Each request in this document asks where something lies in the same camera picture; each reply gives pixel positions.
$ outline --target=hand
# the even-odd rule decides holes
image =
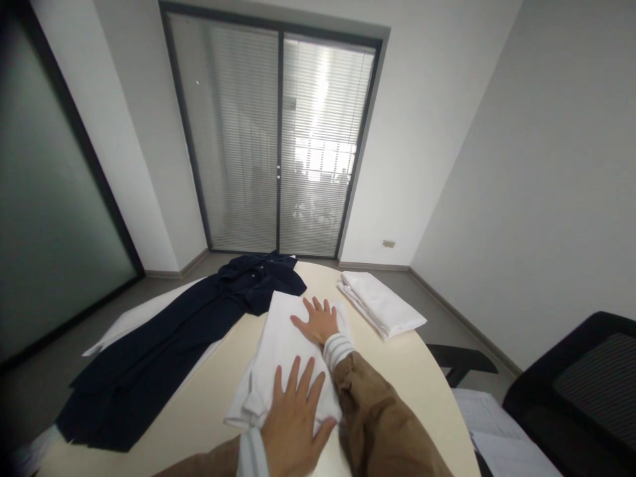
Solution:
[[[325,373],[322,372],[309,389],[313,365],[314,359],[310,358],[296,389],[300,368],[300,356],[297,356],[285,392],[281,382],[282,370],[280,366],[276,368],[274,402],[260,432],[272,477],[308,475],[316,467],[329,435],[337,424],[335,419],[329,418],[313,436],[316,407],[325,383]]]
[[[338,333],[336,307],[329,310],[329,301],[325,300],[323,309],[316,297],[313,298],[313,306],[307,298],[303,298],[303,303],[309,312],[309,322],[305,323],[295,315],[291,316],[291,322],[309,341],[324,346],[331,335]]]

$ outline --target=white striped shirt cuff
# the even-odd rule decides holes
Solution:
[[[240,436],[237,476],[270,477],[265,446],[257,427],[251,427]]]
[[[342,333],[336,333],[335,335],[331,335],[325,343],[323,358],[325,359],[329,370],[333,372],[336,365],[353,351],[355,351],[355,348],[349,339]]]

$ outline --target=brown sleeve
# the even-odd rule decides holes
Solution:
[[[154,477],[234,477],[239,468],[240,435],[207,454],[194,454],[162,470]]]
[[[346,427],[341,441],[355,476],[452,477],[424,426],[359,353],[336,365],[333,381]]]

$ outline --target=black chair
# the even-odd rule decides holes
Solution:
[[[493,362],[481,351],[444,344],[427,343],[426,346],[440,368],[450,368],[446,381],[452,388],[459,386],[469,371],[499,373]]]
[[[565,477],[636,476],[636,321],[593,314],[516,379],[503,408]]]

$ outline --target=round table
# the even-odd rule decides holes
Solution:
[[[294,269],[304,296],[344,302],[358,352],[397,390],[424,424],[455,477],[479,477],[466,425],[444,375],[415,331],[386,343],[336,288],[340,272],[308,262]],[[223,424],[234,392],[256,351],[266,314],[245,315],[127,454],[69,445],[59,437],[48,449],[40,477],[149,476],[197,452],[208,452],[241,429]],[[313,475],[350,475],[334,431]]]

